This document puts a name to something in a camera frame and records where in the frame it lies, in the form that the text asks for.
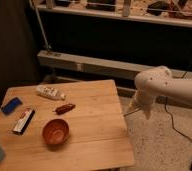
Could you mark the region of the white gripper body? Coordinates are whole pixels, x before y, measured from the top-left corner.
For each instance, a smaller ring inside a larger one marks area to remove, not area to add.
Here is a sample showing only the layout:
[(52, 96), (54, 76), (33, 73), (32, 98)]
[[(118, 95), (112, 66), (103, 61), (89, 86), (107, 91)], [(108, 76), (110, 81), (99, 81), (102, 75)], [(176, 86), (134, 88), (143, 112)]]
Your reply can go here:
[(137, 90), (133, 96), (132, 104), (137, 108), (141, 108), (142, 110), (150, 110), (155, 103), (155, 100), (155, 96)]

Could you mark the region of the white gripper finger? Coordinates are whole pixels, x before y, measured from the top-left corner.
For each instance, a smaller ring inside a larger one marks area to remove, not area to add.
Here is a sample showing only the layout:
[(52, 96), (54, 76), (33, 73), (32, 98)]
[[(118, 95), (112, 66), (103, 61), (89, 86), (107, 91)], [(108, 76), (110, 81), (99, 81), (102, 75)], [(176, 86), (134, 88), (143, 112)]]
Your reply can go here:
[(144, 114), (146, 116), (146, 119), (150, 119), (150, 117), (151, 117), (151, 108), (146, 108), (144, 110)]
[(131, 102), (128, 107), (127, 107), (127, 110), (126, 110), (126, 113), (129, 114), (129, 113), (132, 113), (133, 111), (135, 111), (137, 109), (136, 105)]

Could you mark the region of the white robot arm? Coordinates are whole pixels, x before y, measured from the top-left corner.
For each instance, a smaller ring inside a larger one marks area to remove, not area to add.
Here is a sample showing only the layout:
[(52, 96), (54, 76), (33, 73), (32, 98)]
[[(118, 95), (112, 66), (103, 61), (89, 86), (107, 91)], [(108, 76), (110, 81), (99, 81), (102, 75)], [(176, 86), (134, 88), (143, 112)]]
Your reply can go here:
[(174, 78), (166, 66), (138, 73), (134, 84), (136, 91), (127, 107), (127, 113), (140, 109), (149, 119), (151, 108), (158, 96), (170, 97), (192, 106), (192, 79)]

